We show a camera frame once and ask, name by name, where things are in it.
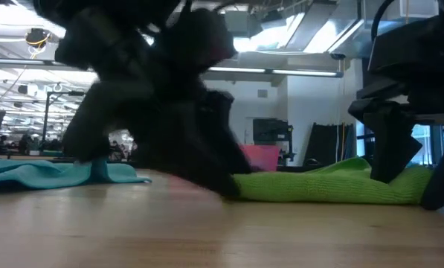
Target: green cloth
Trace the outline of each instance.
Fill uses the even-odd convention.
[[[305,173],[237,174],[241,197],[265,202],[343,202],[416,205],[431,178],[426,167],[407,167],[390,184],[370,178],[362,158]]]

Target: white wall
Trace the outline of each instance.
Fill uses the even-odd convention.
[[[293,125],[291,165],[302,165],[313,123],[354,124],[347,112],[362,88],[362,64],[353,60],[343,78],[288,77],[288,121]]]
[[[246,130],[250,130],[246,127],[247,118],[277,117],[277,87],[272,87],[270,82],[232,83],[206,80],[205,85],[209,89],[230,92],[235,97],[230,111],[230,127],[241,144],[245,141],[250,144],[250,140],[253,140],[252,133],[245,133]],[[259,98],[258,89],[267,89],[268,97]]]

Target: pole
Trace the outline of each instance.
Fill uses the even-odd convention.
[[[53,92],[46,93],[45,119],[43,119],[43,137],[42,143],[46,141],[46,128],[48,126],[48,112],[50,110],[50,96]]]

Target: table surface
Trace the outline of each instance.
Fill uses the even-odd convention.
[[[152,178],[0,195],[0,268],[444,268],[444,209],[231,203]]]

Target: pink object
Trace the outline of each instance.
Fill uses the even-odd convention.
[[[274,145],[240,145],[252,166],[276,171],[280,148]]]

